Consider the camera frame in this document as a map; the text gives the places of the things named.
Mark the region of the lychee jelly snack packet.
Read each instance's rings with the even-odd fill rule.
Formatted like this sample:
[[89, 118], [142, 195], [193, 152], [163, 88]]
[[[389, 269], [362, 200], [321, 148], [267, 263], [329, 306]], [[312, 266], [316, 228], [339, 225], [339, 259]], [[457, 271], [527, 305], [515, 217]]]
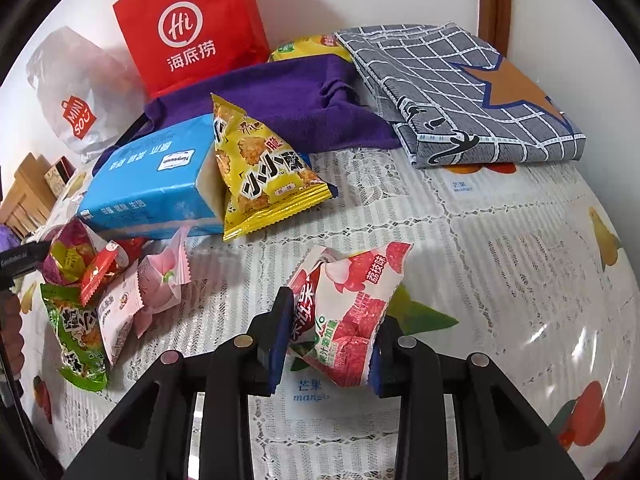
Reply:
[[344, 256], [312, 248], [288, 282], [294, 297], [292, 355], [335, 385], [364, 386], [376, 334], [411, 249], [410, 243], [390, 242]]

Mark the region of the yellow cracker snack packet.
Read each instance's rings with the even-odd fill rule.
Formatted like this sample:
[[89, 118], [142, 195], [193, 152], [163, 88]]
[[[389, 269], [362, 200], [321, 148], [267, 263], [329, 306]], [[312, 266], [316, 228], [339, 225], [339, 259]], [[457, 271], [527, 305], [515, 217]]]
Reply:
[[334, 197], [292, 146], [245, 110], [212, 96], [215, 156], [224, 184], [228, 242]]

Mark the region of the pink magenta snack bag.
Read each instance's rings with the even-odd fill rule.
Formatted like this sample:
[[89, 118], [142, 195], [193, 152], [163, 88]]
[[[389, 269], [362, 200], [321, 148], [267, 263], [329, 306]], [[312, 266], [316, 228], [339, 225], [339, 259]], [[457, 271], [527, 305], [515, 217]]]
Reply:
[[[114, 241], [120, 246], [119, 272], [140, 257], [146, 243], [144, 237]], [[88, 265], [107, 243], [80, 219], [73, 218], [52, 235], [49, 253], [41, 267], [44, 280], [55, 285], [79, 284]]]

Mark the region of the white pink wafer packet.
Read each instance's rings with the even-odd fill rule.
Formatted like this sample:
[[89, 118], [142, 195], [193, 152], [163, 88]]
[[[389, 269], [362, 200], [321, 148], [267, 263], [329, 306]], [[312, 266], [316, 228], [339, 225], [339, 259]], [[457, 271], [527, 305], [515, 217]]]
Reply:
[[114, 366], [127, 340], [134, 316], [142, 309], [138, 263], [135, 261], [105, 289], [99, 302], [100, 333], [106, 357]]

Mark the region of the wooden rack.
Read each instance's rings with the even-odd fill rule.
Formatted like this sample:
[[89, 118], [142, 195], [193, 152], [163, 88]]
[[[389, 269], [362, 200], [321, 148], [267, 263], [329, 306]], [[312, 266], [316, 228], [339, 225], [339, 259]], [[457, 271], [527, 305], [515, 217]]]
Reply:
[[14, 183], [1, 203], [0, 222], [20, 240], [43, 226], [51, 214], [56, 198], [44, 174], [50, 166], [29, 153], [14, 174]]

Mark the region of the small red snack packet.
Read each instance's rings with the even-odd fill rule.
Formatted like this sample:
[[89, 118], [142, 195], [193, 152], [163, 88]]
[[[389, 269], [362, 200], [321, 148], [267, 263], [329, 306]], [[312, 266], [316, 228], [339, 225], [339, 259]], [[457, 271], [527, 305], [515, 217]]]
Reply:
[[80, 284], [80, 303], [87, 307], [93, 296], [111, 283], [120, 270], [120, 246], [111, 240], [101, 249], [85, 270]]

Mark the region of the brown patterned box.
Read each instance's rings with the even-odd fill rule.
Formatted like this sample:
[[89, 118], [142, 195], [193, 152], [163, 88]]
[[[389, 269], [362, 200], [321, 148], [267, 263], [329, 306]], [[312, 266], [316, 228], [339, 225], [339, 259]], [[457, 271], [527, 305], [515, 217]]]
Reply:
[[44, 173], [44, 180], [55, 197], [61, 195], [74, 172], [75, 167], [62, 156]]

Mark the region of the green snack packet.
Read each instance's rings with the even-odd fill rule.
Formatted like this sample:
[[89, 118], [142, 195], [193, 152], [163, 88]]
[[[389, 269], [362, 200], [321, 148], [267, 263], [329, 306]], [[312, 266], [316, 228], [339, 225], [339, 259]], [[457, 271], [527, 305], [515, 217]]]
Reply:
[[40, 294], [60, 346], [60, 375], [79, 389], [103, 390], [108, 373], [96, 309], [81, 303], [77, 287], [42, 283]]

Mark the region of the pink peach candy packet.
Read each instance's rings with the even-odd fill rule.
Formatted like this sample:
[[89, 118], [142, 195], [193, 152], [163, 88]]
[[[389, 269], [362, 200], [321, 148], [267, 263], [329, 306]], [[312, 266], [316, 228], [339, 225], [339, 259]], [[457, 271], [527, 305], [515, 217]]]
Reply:
[[147, 255], [138, 266], [138, 279], [143, 308], [134, 315], [137, 338], [149, 329], [155, 315], [181, 301], [181, 287], [191, 281], [186, 238], [190, 226], [182, 226], [159, 253]]

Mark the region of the blue tissue pack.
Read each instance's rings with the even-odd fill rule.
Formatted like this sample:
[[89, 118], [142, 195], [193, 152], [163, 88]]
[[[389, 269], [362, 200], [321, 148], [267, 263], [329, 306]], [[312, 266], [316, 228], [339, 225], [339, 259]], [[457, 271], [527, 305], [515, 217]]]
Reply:
[[222, 180], [213, 116], [205, 114], [134, 140], [93, 177], [77, 215], [104, 238], [224, 232]]

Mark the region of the red paper Haidilao bag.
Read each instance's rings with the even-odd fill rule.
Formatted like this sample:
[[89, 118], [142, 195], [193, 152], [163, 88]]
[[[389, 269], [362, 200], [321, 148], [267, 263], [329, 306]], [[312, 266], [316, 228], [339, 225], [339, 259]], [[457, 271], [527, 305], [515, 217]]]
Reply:
[[113, 9], [153, 99], [269, 56], [256, 0], [118, 0]]

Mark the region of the grey checked folded cloth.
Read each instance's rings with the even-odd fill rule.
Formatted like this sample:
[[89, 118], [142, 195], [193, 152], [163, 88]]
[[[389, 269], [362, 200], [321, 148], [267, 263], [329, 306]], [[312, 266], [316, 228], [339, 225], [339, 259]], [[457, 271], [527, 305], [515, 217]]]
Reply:
[[586, 137], [532, 80], [457, 24], [341, 29], [413, 167], [570, 162]]

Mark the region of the purple cloth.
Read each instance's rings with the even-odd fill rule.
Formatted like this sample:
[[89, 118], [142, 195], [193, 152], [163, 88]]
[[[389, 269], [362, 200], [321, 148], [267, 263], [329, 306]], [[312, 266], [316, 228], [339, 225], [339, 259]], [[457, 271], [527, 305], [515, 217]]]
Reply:
[[360, 105], [354, 64], [335, 54], [292, 58], [232, 70], [152, 99], [115, 145], [99, 157], [97, 174], [114, 151], [133, 140], [213, 111], [212, 96], [242, 108], [301, 153], [400, 147], [383, 118]]

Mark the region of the yellow snack bag behind cloth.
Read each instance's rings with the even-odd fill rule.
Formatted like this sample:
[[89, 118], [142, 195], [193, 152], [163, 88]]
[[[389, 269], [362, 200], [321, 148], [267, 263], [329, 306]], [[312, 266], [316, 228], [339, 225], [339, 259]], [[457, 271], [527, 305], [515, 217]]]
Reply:
[[338, 42], [334, 34], [307, 36], [280, 44], [271, 52], [268, 61], [279, 62], [329, 54], [336, 55], [346, 62], [352, 62], [349, 52]]

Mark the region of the brown wooden door frame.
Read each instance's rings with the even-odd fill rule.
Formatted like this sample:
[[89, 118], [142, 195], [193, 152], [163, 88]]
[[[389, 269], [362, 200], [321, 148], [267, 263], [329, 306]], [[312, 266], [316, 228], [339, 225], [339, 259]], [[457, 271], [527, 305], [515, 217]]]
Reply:
[[512, 0], [478, 0], [477, 36], [508, 55]]

